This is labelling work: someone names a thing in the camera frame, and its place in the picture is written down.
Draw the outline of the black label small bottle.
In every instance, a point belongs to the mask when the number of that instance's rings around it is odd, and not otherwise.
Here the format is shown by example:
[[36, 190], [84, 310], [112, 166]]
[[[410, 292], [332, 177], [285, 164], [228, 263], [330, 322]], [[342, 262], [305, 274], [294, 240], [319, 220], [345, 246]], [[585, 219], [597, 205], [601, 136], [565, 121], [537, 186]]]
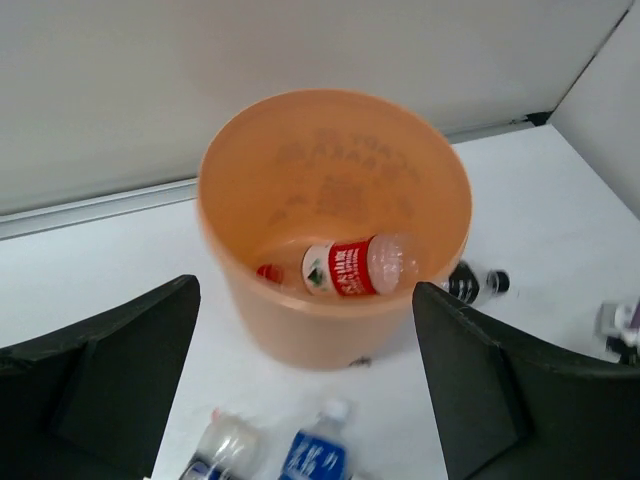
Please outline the black label small bottle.
[[502, 269], [485, 269], [461, 260], [440, 287], [459, 301], [475, 307], [509, 291], [510, 277]]

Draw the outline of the Pepsi label clear bottle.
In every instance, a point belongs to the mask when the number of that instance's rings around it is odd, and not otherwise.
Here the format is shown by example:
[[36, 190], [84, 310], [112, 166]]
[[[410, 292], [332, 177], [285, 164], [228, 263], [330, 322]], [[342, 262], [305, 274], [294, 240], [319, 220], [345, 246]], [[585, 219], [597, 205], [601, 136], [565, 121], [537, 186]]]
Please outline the Pepsi label clear bottle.
[[263, 443], [263, 431], [249, 420], [215, 409], [179, 479], [252, 479]]

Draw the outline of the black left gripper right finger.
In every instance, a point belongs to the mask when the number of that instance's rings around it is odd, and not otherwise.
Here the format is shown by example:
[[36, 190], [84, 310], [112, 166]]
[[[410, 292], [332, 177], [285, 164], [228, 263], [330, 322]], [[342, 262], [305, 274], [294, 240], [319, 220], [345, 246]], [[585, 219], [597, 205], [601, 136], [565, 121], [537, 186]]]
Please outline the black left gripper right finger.
[[639, 369], [541, 340], [430, 283], [414, 323], [451, 479], [635, 479]]

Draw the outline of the blue label clear bottle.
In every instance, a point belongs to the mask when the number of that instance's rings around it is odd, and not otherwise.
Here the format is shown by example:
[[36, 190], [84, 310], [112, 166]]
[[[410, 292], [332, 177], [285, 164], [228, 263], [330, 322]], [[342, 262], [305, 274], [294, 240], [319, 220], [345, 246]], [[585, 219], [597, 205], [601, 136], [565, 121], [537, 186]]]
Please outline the blue label clear bottle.
[[280, 480], [345, 480], [351, 478], [350, 451], [343, 436], [351, 405], [331, 398], [316, 421], [297, 431], [278, 478]]

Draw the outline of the red label clear bottle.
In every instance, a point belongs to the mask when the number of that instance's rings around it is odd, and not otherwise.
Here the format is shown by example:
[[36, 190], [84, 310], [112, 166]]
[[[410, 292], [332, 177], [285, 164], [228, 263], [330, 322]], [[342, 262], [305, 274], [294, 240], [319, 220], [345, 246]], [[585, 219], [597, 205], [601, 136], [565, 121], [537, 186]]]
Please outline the red label clear bottle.
[[380, 233], [282, 248], [258, 262], [256, 275], [288, 292], [323, 297], [380, 296], [415, 284], [419, 262], [409, 236]]

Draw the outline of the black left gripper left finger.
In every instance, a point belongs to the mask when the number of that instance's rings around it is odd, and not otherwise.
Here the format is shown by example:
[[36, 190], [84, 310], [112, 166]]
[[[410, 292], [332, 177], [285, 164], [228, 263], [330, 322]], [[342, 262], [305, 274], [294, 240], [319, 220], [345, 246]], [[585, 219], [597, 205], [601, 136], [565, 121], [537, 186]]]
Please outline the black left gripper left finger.
[[200, 301], [182, 275], [2, 348], [2, 478], [151, 477]]

